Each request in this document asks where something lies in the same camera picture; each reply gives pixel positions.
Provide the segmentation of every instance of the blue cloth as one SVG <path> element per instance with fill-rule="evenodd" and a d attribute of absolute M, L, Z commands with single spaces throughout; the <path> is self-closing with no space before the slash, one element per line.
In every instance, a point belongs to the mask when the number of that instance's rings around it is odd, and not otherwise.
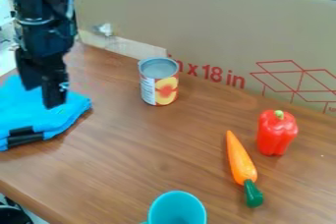
<path fill-rule="evenodd" d="M 65 104 L 47 110 L 41 87 L 26 91 L 20 78 L 11 76 L 0 87 L 0 151 L 7 150 L 11 130 L 32 127 L 49 140 L 69 129 L 90 107 L 88 97 L 69 91 Z"/>

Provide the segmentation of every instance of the tin can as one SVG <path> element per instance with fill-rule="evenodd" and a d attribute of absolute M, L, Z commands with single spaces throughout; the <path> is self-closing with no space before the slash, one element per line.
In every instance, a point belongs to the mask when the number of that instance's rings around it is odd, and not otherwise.
<path fill-rule="evenodd" d="M 168 105 L 178 97 L 179 65 L 172 59 L 153 57 L 139 61 L 140 89 L 143 101 L 150 105 Z"/>

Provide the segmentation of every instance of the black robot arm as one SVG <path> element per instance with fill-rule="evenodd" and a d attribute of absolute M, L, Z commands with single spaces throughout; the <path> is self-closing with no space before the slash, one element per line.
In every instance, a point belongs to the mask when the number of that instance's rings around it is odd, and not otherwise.
<path fill-rule="evenodd" d="M 47 109 L 65 103 L 69 77 L 64 55 L 77 33 L 73 0 L 14 0 L 16 62 L 27 90 L 42 86 Z"/>

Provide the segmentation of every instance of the blue mug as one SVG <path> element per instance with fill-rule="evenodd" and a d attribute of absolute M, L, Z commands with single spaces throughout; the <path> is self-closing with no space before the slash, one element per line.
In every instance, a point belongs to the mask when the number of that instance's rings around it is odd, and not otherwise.
<path fill-rule="evenodd" d="M 141 224 L 206 224 L 206 210 L 200 200 L 186 192 L 172 191 L 157 198 Z"/>

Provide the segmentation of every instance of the toy vegetable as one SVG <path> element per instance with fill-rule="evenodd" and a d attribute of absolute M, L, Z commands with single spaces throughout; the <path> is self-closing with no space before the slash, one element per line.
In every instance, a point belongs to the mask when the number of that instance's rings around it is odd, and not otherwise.
<path fill-rule="evenodd" d="M 248 153 L 231 131 L 227 132 L 226 139 L 232 175 L 239 185 L 244 186 L 247 205 L 260 206 L 263 196 L 254 184 L 257 173 Z"/>
<path fill-rule="evenodd" d="M 259 118 L 257 148 L 264 155 L 283 155 L 298 135 L 293 115 L 281 110 L 266 110 Z"/>

